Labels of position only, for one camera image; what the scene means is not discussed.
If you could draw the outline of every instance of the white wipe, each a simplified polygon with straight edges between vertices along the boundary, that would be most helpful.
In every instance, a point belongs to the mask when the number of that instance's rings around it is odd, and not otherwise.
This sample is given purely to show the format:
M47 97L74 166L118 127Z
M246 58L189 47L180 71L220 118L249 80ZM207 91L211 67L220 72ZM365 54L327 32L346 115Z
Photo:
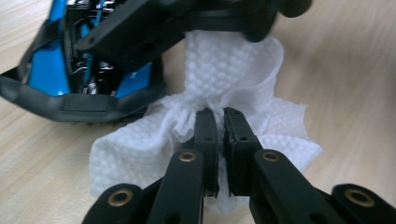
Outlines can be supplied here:
M237 33L186 34L185 90L151 105L145 117L95 141L90 172L92 195L131 183L145 188L164 175L180 143L193 137L195 113L210 108L222 125L223 108L240 110L264 148L283 152L302 171L321 151L304 128L305 105L274 97L283 48L274 38L247 42ZM228 197L225 162L220 193L205 205L229 213L247 198Z

